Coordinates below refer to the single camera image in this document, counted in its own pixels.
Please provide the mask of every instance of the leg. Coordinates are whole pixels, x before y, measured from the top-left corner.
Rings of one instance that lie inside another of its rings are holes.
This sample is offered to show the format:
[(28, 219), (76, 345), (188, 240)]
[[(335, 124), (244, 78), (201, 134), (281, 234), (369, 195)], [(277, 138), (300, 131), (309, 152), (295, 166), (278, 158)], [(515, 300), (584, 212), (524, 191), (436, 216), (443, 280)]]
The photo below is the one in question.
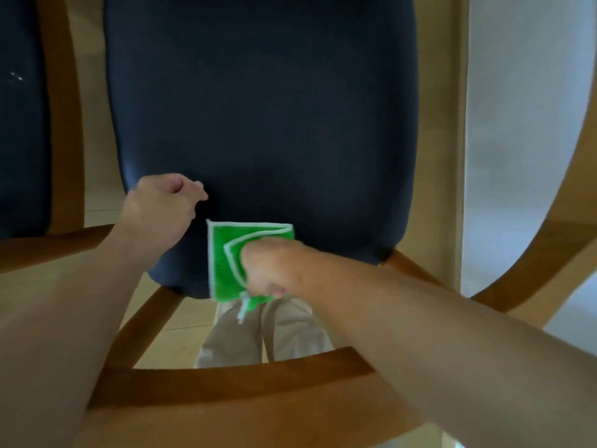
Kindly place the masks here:
[(242, 366), (261, 363), (261, 307), (245, 316), (242, 324), (236, 317), (241, 301), (218, 304), (213, 329), (205, 339), (197, 368)]
[(269, 361), (283, 361), (333, 351), (327, 332), (300, 299), (285, 296), (263, 309), (261, 331)]

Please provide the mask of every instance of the chair seat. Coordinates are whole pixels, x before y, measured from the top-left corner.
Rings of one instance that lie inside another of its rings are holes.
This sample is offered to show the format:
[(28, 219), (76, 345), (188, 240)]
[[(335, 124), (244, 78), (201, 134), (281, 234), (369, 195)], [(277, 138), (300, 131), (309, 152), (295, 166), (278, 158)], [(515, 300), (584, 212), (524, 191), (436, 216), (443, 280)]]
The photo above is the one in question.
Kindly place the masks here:
[(0, 35), (0, 239), (40, 236), (51, 217), (51, 145), (35, 0), (2, 0)]
[(412, 0), (106, 0), (123, 182), (210, 195), (158, 283), (208, 297), (205, 218), (295, 225), (369, 263), (404, 234), (417, 141)]

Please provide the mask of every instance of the wall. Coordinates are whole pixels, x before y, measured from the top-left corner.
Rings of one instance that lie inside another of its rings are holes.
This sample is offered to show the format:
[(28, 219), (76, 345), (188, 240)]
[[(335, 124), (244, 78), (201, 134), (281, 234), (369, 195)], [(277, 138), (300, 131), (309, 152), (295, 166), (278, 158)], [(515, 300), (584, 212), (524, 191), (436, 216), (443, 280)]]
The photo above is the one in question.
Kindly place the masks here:
[[(588, 102), (596, 0), (470, 0), (462, 291), (521, 255), (570, 161)], [(548, 331), (597, 354), (597, 276)]]

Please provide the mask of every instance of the fist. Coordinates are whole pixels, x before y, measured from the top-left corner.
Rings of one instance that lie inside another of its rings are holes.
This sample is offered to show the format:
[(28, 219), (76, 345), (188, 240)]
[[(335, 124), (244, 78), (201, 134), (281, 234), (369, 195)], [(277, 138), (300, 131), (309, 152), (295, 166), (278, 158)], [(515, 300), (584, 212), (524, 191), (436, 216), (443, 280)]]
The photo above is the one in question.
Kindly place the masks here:
[(182, 174), (142, 177), (128, 193), (113, 233), (148, 264), (155, 264), (189, 229), (195, 205), (207, 197), (201, 182)]

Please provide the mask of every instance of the green microfiber cloth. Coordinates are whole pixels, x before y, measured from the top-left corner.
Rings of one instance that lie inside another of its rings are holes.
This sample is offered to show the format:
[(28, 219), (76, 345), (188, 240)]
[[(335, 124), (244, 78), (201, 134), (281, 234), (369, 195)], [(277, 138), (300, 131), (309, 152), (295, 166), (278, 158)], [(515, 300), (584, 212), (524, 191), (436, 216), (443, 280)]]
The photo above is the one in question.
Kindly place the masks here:
[(215, 301), (241, 299), (239, 322), (245, 314), (260, 303), (273, 300), (272, 296), (250, 297), (247, 292), (247, 274), (241, 263), (241, 250), (252, 240), (265, 236), (294, 239), (294, 227), (284, 223), (238, 223), (207, 220), (207, 252), (210, 271), (210, 294)]

